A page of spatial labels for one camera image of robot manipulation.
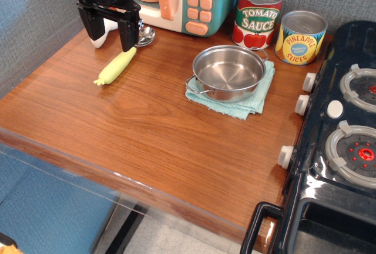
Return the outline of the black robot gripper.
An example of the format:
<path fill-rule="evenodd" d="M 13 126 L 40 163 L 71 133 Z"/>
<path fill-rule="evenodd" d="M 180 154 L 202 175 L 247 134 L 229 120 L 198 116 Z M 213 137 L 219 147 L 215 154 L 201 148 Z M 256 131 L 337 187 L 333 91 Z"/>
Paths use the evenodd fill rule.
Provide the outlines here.
<path fill-rule="evenodd" d="M 77 3 L 83 25 L 93 40 L 105 33 L 103 18 L 117 20 L 111 9 L 123 10 L 118 20 L 118 30 L 123 52 L 127 52 L 139 42 L 140 5 L 134 0 L 78 0 Z"/>

